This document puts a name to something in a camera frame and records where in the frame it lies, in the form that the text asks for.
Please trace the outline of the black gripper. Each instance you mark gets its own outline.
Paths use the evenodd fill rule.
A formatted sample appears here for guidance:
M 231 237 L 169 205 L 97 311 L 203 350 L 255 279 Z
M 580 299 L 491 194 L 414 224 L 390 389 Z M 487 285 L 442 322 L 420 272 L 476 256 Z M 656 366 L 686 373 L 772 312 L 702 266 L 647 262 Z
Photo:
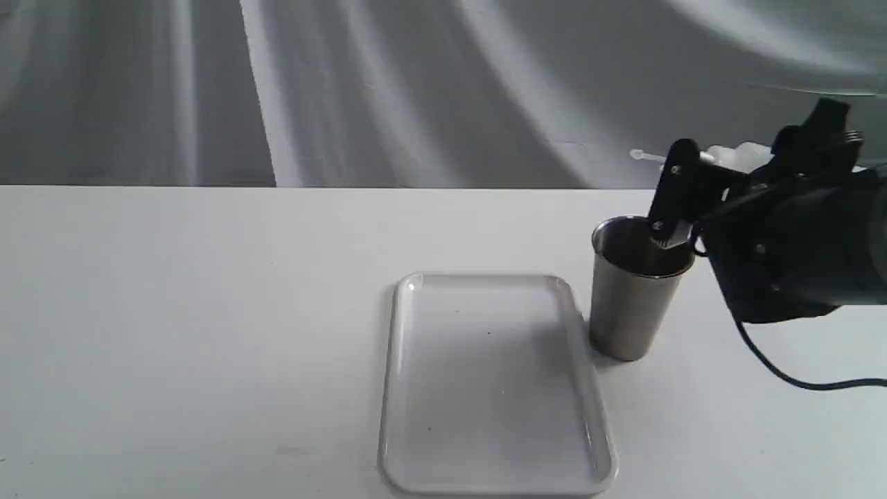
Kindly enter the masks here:
M 807 119 L 772 145 L 767 189 L 723 193 L 746 174 L 721 165 L 693 139 L 669 148 L 647 227 L 671 249 L 700 236 L 731 315 L 772 324 L 829 315 L 843 306 L 883 306 L 885 173 L 853 173 L 864 144 L 848 127 L 852 106 L 820 98 Z M 830 179 L 820 176 L 842 176 Z

